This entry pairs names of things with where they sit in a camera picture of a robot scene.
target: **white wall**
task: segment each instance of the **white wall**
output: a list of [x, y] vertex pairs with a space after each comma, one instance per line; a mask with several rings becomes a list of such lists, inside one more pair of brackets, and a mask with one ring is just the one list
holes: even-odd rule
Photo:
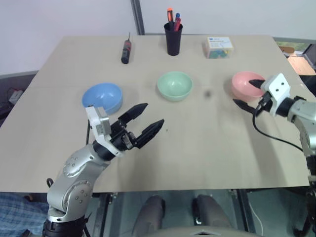
[[145, 33], [164, 33], [167, 8], [184, 34], [265, 34], [316, 43], [316, 0], [140, 0]]
[[39, 70], [63, 36], [129, 31], [130, 0], [0, 0], [0, 75]]

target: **bowl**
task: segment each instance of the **bowl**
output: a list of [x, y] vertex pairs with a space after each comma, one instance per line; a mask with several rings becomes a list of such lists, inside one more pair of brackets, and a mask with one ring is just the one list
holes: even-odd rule
[[84, 107], [103, 107], [108, 115], [120, 109], [123, 102], [122, 90], [113, 83], [100, 83], [89, 88], [82, 97]]
[[169, 72], [158, 79], [157, 87], [167, 100], [181, 101], [190, 94], [193, 82], [183, 72]]
[[264, 94], [262, 90], [249, 83], [253, 79], [264, 80], [261, 75], [253, 72], [239, 72], [233, 76], [232, 92], [237, 99], [249, 102], [260, 98]]

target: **screwdriver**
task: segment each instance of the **screwdriver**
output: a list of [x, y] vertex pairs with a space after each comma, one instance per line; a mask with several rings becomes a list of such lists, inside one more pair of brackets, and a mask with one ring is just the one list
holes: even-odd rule
[[121, 61], [124, 64], [128, 64], [130, 49], [132, 47], [132, 43], [129, 41], [129, 37], [130, 37], [130, 32], [128, 34], [128, 39], [125, 40], [125, 42], [124, 42], [123, 53], [122, 53], [122, 57], [121, 57]]

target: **small box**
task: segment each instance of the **small box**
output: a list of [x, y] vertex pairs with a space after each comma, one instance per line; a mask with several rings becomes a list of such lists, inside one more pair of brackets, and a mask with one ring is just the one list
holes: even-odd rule
[[228, 58], [234, 47], [229, 37], [207, 37], [205, 54], [207, 58]]

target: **table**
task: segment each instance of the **table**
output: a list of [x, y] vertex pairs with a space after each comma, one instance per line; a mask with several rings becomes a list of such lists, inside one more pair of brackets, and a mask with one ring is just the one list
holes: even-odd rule
[[[182, 36], [178, 56], [166, 53], [164, 36], [133, 36], [130, 63], [120, 62], [124, 37], [65, 37], [33, 79], [0, 128], [0, 191], [47, 192], [64, 161], [84, 146], [87, 118], [81, 96], [92, 85], [114, 82], [123, 106], [113, 122], [135, 104], [149, 106], [128, 130], [138, 135], [165, 119], [141, 150], [116, 158], [98, 178], [94, 192], [241, 189], [308, 185], [304, 155], [263, 137], [251, 115], [232, 101], [229, 85], [239, 71], [267, 78], [284, 73], [292, 95], [315, 98], [302, 85], [270, 36], [231, 36], [230, 59], [206, 59], [205, 36]], [[182, 102], [163, 99], [156, 89], [165, 72], [183, 71], [194, 82]], [[268, 113], [258, 117], [265, 132], [297, 145], [293, 124]]]

